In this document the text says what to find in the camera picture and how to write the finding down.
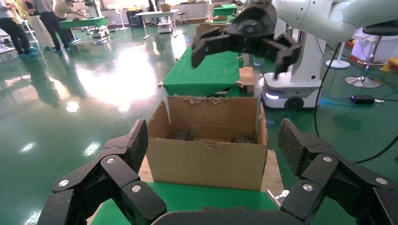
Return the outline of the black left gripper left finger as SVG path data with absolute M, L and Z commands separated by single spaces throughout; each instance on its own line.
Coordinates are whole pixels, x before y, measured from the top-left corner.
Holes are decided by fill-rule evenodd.
M 53 183 L 38 224 L 85 225 L 107 200 L 130 224 L 152 224 L 167 206 L 138 174 L 147 147 L 147 123 L 137 120 L 127 135 L 108 140 L 95 159 Z

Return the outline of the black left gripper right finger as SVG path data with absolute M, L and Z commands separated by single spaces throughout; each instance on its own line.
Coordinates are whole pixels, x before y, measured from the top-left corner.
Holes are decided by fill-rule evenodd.
M 387 177 L 344 158 L 324 139 L 301 132 L 290 119 L 280 124 L 278 148 L 298 177 L 281 211 L 308 225 L 328 197 L 358 225 L 397 224 L 398 193 Z

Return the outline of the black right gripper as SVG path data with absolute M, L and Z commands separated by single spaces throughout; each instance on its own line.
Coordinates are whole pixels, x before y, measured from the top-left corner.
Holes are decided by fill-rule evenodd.
M 197 68 L 207 55 L 234 51 L 264 53 L 275 63 L 273 80 L 286 73 L 299 59 L 301 45 L 287 33 L 273 39 L 277 12 L 271 1 L 249 1 L 225 30 L 211 28 L 197 35 L 192 43 L 191 65 Z

